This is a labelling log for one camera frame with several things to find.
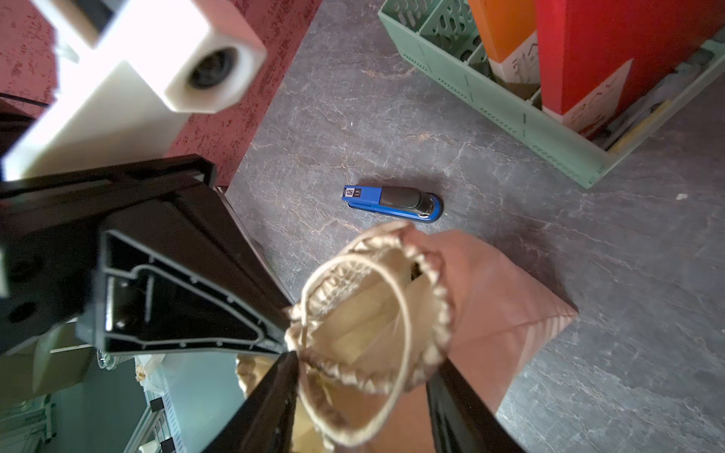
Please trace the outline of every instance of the green basket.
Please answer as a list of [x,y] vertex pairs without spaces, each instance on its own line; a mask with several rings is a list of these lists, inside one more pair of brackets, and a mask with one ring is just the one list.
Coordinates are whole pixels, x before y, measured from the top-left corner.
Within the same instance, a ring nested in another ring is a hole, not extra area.
[[702,48],[713,58],[703,73],[607,152],[542,112],[540,90],[523,100],[487,77],[486,52],[464,1],[387,0],[378,16],[410,64],[586,188],[725,71],[725,43],[706,41]]

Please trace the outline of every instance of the black cable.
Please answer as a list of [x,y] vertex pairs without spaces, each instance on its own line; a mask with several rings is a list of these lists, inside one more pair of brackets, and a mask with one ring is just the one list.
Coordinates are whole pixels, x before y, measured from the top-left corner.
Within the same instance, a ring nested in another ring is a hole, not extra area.
[[22,98],[20,96],[15,96],[14,94],[0,93],[0,98],[11,99],[12,101],[25,102],[26,104],[37,105],[38,107],[45,107],[45,108],[50,107],[50,104],[46,104],[45,102],[34,101],[34,100],[28,99],[28,98]]

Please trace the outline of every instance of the gray marble floor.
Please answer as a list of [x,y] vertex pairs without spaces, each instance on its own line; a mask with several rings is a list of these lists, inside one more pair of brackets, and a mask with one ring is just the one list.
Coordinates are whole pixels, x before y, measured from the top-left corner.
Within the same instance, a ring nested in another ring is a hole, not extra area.
[[358,232],[346,183],[441,194],[580,318],[499,418],[530,452],[725,449],[725,78],[593,189],[403,62],[381,1],[325,0],[228,191],[293,295]]

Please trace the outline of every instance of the drawstring bag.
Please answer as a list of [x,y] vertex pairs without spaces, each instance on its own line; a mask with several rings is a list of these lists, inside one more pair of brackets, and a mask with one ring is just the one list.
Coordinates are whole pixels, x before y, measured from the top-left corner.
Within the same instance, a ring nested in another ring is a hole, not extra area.
[[432,452],[424,383],[447,357],[495,412],[576,310],[480,239],[394,221],[321,265],[289,316],[299,400],[328,450]]

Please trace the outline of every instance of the stapler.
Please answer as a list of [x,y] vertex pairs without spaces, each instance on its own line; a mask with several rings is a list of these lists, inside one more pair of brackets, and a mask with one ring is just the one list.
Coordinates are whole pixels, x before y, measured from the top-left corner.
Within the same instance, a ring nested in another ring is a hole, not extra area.
[[417,222],[435,222],[443,214],[441,197],[411,187],[345,186],[342,201],[354,209]]

